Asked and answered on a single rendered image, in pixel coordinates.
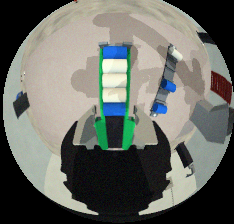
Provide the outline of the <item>blue plastic bar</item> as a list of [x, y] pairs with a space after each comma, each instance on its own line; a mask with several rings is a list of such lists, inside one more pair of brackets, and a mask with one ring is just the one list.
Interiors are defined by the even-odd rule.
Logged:
[[104, 116], [125, 116], [125, 102], [104, 102]]
[[103, 48], [104, 59], [126, 59], [127, 47], [124, 46], [105, 46]]
[[153, 112], [165, 114], [167, 112], [167, 106], [159, 103], [153, 105]]
[[166, 89], [166, 90], [172, 92], [172, 93], [175, 92], [175, 90], [176, 90], [176, 85], [173, 84], [172, 82], [166, 80], [166, 79], [164, 79], [164, 80], [162, 81], [161, 87], [162, 87], [163, 89]]

